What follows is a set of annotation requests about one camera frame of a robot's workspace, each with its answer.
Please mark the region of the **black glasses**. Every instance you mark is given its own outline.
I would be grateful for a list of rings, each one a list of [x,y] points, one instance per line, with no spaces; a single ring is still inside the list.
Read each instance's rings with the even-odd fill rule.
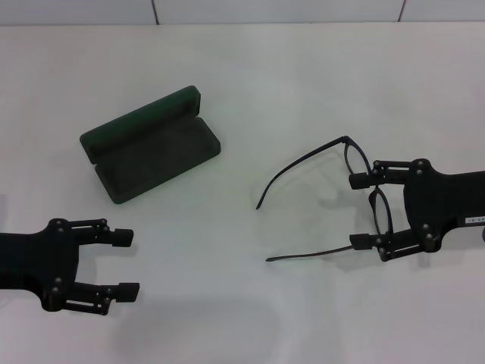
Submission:
[[[296,159],[294,162],[291,162],[282,170],[276,173],[274,177],[268,182],[268,185],[263,190],[263,193],[258,201],[256,206],[257,209],[260,209],[264,199],[270,189],[270,187],[274,184],[274,182],[279,178],[282,177],[286,172],[290,171],[291,169],[295,168],[297,165],[302,164],[303,162],[308,161],[310,158],[315,157],[316,155],[327,151],[334,146],[339,144],[344,145],[343,151],[343,158],[346,164],[347,170],[349,172],[349,176],[351,174],[358,174],[363,172],[369,172],[372,168],[367,156],[363,152],[362,148],[349,136],[341,136],[336,138],[335,140],[330,141],[329,143],[325,143],[324,145],[306,153],[302,157]],[[369,195],[369,203],[371,205],[371,210],[374,219],[374,226],[376,228],[377,234],[386,232],[388,229],[393,229],[393,220],[390,211],[389,202],[383,193],[383,191],[379,187],[375,187],[371,194]],[[348,250],[354,250],[351,246],[344,246],[342,248],[337,249],[330,249],[322,252],[317,253],[307,253],[307,254],[297,254],[297,255],[287,255],[287,256],[274,256],[267,258],[267,262],[277,262],[287,259],[306,259],[306,258],[314,258],[319,256],[328,256],[336,253],[342,253]]]

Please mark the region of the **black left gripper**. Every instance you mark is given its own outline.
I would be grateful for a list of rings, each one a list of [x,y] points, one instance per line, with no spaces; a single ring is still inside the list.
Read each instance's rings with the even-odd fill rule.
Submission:
[[[35,294],[48,312],[62,309],[107,315],[112,301],[134,303],[139,283],[75,283],[79,245],[130,247],[133,230],[114,229],[106,219],[52,219],[34,234],[0,233],[0,290]]]

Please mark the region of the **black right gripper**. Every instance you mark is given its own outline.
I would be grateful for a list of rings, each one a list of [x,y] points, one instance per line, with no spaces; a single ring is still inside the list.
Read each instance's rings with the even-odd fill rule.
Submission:
[[[410,228],[379,234],[352,234],[354,250],[377,249],[382,262],[440,250],[445,234],[456,228],[485,226],[485,171],[443,174],[429,160],[377,160],[369,172],[351,174],[353,190],[384,184],[403,185]]]

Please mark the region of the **green glasses case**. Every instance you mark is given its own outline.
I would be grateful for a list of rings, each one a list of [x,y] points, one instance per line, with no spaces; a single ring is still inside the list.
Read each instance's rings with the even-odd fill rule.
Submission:
[[[195,86],[149,103],[80,136],[80,143],[115,204],[125,203],[221,153],[199,117]]]

